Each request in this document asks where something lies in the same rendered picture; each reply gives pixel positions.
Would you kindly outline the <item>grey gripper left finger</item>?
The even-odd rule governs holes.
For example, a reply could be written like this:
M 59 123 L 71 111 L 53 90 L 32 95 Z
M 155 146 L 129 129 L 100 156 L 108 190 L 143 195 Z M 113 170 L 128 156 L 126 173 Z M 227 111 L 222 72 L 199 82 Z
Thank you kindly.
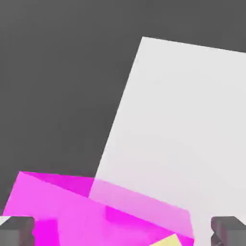
M 35 246 L 33 217 L 0 216 L 0 246 Z

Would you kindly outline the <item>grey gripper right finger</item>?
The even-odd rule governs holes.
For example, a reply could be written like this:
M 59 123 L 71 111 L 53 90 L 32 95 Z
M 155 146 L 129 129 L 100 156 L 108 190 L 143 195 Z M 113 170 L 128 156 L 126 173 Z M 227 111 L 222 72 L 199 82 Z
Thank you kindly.
M 246 225 L 235 216 L 211 218 L 211 246 L 246 246 Z

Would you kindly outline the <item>small yellow cube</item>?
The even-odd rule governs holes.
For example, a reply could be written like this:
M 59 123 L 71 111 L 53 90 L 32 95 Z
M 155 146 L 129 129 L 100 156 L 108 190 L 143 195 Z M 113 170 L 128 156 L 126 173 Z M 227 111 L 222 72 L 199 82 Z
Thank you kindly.
M 178 236 L 176 234 L 172 234 L 166 238 L 150 244 L 149 246 L 182 246 L 182 244 L 179 241 Z

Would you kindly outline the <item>large magenta box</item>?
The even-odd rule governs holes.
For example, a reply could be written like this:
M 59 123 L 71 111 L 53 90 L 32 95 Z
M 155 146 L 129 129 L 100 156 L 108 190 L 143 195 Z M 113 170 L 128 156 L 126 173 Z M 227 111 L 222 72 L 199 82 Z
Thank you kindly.
M 91 177 L 19 172 L 5 216 L 35 219 L 35 246 L 193 246 L 187 210 Z

